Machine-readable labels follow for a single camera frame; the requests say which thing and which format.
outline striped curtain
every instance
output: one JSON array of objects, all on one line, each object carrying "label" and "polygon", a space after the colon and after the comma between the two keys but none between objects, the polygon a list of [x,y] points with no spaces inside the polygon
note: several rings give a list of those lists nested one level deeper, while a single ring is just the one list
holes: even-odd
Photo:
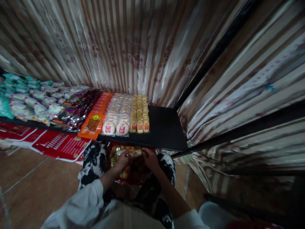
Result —
[{"label": "striped curtain", "polygon": [[[179,110],[190,145],[305,99],[302,1],[264,1]],[[184,158],[208,192],[284,213],[293,177],[227,176],[224,168],[304,170],[305,119]]]},{"label": "striped curtain", "polygon": [[246,0],[1,1],[1,67],[173,107]]}]

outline white sleeve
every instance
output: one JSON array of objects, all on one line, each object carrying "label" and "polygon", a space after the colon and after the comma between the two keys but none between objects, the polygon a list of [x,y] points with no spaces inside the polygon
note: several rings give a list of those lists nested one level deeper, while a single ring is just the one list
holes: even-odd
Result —
[{"label": "white sleeve", "polygon": [[41,228],[91,228],[104,205],[103,191],[100,179],[86,185],[52,213]]},{"label": "white sleeve", "polygon": [[205,225],[195,209],[184,213],[182,216],[174,220],[175,229],[190,228],[190,229],[209,229]]}]

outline black shelf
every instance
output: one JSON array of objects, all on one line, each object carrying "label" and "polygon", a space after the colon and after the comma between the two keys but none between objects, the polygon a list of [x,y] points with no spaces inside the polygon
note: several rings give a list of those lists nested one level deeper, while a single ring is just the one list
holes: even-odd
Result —
[{"label": "black shelf", "polygon": [[[150,119],[150,133],[129,133],[129,137],[112,137],[99,135],[98,140],[106,139],[115,142],[130,143],[177,152],[186,151],[188,149],[186,137],[184,136],[177,112],[173,108],[155,106],[148,106],[148,109]],[[73,132],[62,131],[61,129],[56,128],[54,125],[48,127],[41,122],[35,121],[24,122],[20,119],[0,117],[0,122],[52,130],[67,134],[77,134]]]}]

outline orange snack box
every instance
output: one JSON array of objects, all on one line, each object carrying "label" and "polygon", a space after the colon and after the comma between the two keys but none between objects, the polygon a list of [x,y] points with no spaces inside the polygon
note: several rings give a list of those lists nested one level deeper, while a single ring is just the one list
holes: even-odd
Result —
[{"label": "orange snack box", "polygon": [[107,115],[108,105],[114,94],[103,92],[97,102],[94,104],[90,114],[83,123],[80,132],[77,133],[78,137],[84,137],[96,140],[98,135],[102,133],[103,120]]}]

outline patterned pants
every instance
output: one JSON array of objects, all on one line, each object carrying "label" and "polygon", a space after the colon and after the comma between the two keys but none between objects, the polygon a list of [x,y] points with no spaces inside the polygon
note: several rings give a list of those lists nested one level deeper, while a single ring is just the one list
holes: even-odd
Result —
[{"label": "patterned pants", "polygon": [[[175,186],[175,163],[167,153],[157,155],[160,168]],[[102,142],[91,143],[84,152],[83,169],[78,174],[79,187],[83,189],[87,184],[99,179],[106,172],[106,146]],[[115,198],[112,190],[107,190],[103,199],[105,205]],[[165,228],[174,228],[173,217],[169,212],[164,195],[156,177],[150,174],[143,183],[137,197],[126,204],[142,209],[148,215],[159,220]]]}]

